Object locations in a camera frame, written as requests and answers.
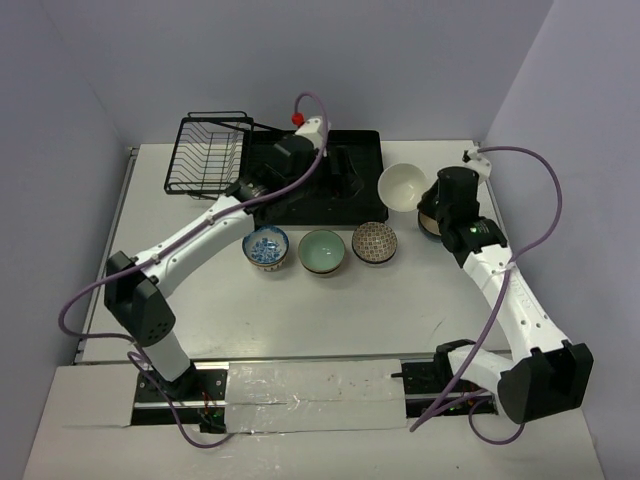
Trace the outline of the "red bowl white inside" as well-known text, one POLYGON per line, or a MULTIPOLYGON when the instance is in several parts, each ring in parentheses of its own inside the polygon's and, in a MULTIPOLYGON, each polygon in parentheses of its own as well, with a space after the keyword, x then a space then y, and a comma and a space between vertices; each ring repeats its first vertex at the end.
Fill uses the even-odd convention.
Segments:
POLYGON ((380 175, 377 191, 382 203, 390 210, 407 213, 417 209, 429 182, 415 165, 399 163, 386 168, 380 175))

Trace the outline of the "brown patterned white bowl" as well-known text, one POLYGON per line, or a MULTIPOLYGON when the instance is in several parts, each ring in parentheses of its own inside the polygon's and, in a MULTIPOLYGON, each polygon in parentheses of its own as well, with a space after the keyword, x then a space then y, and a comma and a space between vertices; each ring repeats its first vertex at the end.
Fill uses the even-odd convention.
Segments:
POLYGON ((351 248, 364 263, 381 265, 395 256, 398 239, 394 230, 385 223, 366 222, 354 230, 351 248))

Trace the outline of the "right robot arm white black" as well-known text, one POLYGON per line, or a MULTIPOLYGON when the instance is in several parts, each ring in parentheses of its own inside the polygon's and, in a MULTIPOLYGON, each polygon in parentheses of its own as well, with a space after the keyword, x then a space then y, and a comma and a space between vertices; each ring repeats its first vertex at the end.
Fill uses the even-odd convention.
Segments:
POLYGON ((437 174, 436 221, 444 247, 475 283, 507 339, 510 358, 483 350, 483 340, 440 347, 434 378, 446 391, 470 381, 524 424, 581 406, 594 358, 554 324, 519 271, 508 241, 479 213, 479 175, 466 167, 437 174))

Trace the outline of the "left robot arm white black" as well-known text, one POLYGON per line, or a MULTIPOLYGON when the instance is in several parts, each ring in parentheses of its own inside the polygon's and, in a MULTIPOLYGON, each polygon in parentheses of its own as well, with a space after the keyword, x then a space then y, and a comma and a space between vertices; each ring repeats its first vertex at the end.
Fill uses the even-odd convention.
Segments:
POLYGON ((282 137, 270 157, 279 163, 256 167, 236 180, 205 213, 164 243, 107 261, 104 305, 129 333, 145 362, 172 399, 188 396, 200 381, 180 345, 167 299, 199 267, 228 245, 272 223, 287 208, 328 186, 321 163, 328 156, 329 123, 313 117, 282 137))

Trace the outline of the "black plastic drain tray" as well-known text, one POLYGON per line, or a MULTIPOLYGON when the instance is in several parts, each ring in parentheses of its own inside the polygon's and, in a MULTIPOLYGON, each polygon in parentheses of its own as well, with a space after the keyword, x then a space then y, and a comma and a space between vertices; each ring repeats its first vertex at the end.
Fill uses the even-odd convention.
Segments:
POLYGON ((375 130, 333 130, 327 149, 344 147, 360 177, 356 195, 333 195, 329 188, 328 158, 305 185, 273 205, 260 206, 254 214, 257 226, 358 226, 389 218, 377 193, 383 172, 380 135, 375 130))

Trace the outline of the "celadon green bowl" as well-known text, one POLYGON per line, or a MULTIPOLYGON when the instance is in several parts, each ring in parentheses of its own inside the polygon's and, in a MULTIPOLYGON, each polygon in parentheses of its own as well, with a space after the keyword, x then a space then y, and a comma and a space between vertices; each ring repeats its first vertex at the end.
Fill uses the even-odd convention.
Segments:
POLYGON ((302 237, 298 244, 298 257, 309 272, 327 275, 336 271, 345 258, 346 247, 334 231, 319 229, 302 237))

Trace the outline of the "blue floral white bowl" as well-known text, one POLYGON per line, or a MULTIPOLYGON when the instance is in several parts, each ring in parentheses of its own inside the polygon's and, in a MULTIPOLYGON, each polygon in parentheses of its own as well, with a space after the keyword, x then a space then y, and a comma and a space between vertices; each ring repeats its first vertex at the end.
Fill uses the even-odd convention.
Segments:
POLYGON ((279 227, 265 225, 246 235, 242 251, 250 264, 262 271, 275 271, 286 260, 289 238, 279 227))

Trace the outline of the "white taped cover sheet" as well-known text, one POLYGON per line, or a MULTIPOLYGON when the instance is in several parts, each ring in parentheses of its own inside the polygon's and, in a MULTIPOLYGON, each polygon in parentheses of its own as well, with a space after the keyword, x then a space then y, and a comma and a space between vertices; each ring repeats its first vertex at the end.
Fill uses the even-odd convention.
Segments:
POLYGON ((230 433, 402 429, 398 360, 233 363, 225 392, 230 433))

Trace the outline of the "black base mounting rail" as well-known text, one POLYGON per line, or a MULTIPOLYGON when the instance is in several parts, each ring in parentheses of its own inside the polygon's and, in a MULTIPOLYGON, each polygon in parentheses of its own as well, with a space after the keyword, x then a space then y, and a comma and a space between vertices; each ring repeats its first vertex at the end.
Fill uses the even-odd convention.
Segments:
MULTIPOLYGON (((409 419, 426 411, 445 386, 442 375, 432 361, 402 362, 391 377, 400 380, 404 389, 404 411, 409 419)), ((207 434, 225 434, 231 421, 228 406, 228 368, 205 367, 196 382, 181 392, 171 394, 168 385, 153 369, 146 368, 137 377, 131 424, 134 426, 196 426, 207 434)))

